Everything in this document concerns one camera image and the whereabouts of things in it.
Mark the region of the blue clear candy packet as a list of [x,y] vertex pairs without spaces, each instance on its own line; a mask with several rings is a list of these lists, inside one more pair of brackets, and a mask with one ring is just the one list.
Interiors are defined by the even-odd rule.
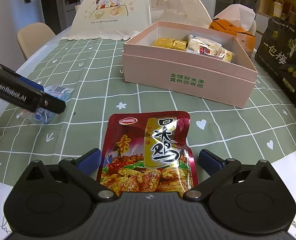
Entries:
[[56,114],[63,113],[66,109],[66,101],[74,89],[62,86],[48,86],[44,88],[43,102],[34,112],[23,109],[17,115],[18,118],[27,119],[39,125],[48,124]]

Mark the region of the red vegetarian chicken packet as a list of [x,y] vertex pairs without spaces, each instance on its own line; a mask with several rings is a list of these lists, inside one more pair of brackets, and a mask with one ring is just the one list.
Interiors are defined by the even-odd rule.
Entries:
[[190,115],[184,111],[113,114],[97,180],[117,196],[124,192],[177,192],[198,184],[187,145]]

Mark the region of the long yellow biscuit packet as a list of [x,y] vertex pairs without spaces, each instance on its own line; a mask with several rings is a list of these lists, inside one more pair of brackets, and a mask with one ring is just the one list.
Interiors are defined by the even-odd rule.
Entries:
[[235,54],[225,48],[221,48],[217,54],[217,57],[224,62],[231,62],[235,57]]

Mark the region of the white biscuit snack packet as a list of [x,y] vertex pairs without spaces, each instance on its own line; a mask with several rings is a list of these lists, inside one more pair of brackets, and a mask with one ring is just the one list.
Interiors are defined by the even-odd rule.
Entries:
[[217,56],[221,49],[222,45],[213,40],[196,35],[188,36],[187,51],[189,52],[195,54]]

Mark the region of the yellow gold snack packet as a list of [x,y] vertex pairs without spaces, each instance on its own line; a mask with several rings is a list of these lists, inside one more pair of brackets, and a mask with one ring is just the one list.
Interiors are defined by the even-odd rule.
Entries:
[[187,44],[187,41],[176,40],[171,38],[158,38],[153,42],[152,45],[154,47],[185,51],[187,48]]

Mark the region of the beige chair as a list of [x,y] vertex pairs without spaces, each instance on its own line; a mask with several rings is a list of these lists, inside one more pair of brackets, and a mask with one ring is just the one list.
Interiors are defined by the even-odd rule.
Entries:
[[45,23],[37,22],[20,29],[17,33],[17,41],[27,60],[55,36]]

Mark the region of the green checked tablecloth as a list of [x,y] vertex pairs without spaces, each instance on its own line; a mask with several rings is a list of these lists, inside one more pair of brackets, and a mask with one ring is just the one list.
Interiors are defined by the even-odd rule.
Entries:
[[13,185],[32,160],[58,163],[104,143],[112,114],[185,111],[187,144],[198,156],[206,148],[246,164],[277,161],[296,151],[296,109],[260,67],[242,109],[169,90],[126,83],[123,43],[54,39],[19,72],[43,86],[72,89],[64,113],[41,126],[0,100],[0,182]]

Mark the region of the cream mesh food cover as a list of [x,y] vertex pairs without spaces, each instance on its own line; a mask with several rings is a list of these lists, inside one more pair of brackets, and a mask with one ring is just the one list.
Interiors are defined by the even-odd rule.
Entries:
[[200,0],[83,0],[67,39],[128,40],[158,21],[208,27]]

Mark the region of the pink cardboard box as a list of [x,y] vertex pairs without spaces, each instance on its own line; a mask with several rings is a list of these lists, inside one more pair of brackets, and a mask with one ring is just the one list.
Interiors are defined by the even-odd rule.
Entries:
[[[196,35],[234,53],[231,62],[213,56],[153,46],[158,38]],[[162,88],[243,108],[258,72],[236,37],[193,25],[156,22],[124,43],[126,82]]]

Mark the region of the black plum snack bag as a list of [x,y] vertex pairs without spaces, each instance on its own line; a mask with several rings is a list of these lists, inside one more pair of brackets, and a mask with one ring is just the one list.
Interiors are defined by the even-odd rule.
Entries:
[[255,61],[296,107],[296,27],[280,18],[270,18]]

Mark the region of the orange tissue pack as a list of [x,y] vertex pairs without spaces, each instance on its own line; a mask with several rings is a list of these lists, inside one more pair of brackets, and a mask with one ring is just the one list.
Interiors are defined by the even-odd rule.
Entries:
[[251,57],[256,42],[253,9],[241,4],[229,5],[215,16],[209,29],[235,36],[247,55]]

